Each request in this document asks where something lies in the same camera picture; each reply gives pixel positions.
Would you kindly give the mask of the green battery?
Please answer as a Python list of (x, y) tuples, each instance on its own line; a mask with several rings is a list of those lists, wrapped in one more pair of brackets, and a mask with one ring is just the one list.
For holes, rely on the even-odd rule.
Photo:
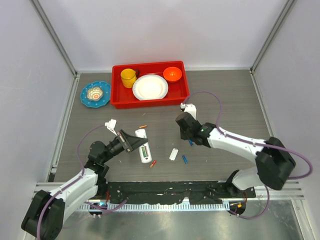
[(148, 155), (148, 151), (147, 151), (146, 146), (143, 146), (141, 149), (142, 149), (143, 157), (147, 158), (149, 155)]

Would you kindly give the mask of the white remote control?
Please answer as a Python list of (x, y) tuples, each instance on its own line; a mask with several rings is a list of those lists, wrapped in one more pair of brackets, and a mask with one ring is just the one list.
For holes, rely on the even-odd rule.
[[(147, 138), (147, 133), (146, 130), (141, 128), (141, 129), (137, 129), (135, 131), (135, 136), (139, 137), (139, 138)], [(139, 155), (140, 155), (140, 160), (143, 164), (148, 164), (150, 163), (153, 159), (151, 156), (151, 152), (150, 152), (150, 146), (149, 143), (144, 143), (142, 146), (140, 146), (138, 148), (139, 150)]]

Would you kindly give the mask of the white battery cover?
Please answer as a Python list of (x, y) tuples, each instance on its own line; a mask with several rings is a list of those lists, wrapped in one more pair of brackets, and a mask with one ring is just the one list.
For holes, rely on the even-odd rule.
[(178, 152), (179, 152), (179, 150), (177, 148), (173, 148), (171, 153), (170, 153), (169, 159), (171, 161), (174, 161), (176, 159), (177, 155), (178, 155)]

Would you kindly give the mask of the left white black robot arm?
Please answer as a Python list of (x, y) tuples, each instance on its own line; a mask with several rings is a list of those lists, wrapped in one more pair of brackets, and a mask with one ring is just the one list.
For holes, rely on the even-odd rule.
[(105, 164), (122, 152), (131, 153), (148, 143), (147, 136), (134, 136), (122, 129), (105, 145), (95, 141), (90, 145), (87, 162), (81, 171), (61, 186), (39, 190), (33, 197), (22, 220), (21, 229), (38, 240), (54, 240), (65, 221), (84, 202), (102, 199), (108, 190)]

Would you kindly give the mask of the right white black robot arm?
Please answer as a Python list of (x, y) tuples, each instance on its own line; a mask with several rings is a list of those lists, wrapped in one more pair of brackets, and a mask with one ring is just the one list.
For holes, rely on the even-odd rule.
[(268, 140), (232, 136), (213, 123), (199, 123), (189, 112), (182, 112), (176, 119), (180, 138), (198, 146), (221, 149), (255, 164), (245, 170), (235, 170), (225, 184), (226, 193), (233, 198), (243, 191), (257, 186), (267, 186), (280, 191), (296, 166), (282, 142), (270, 137)]

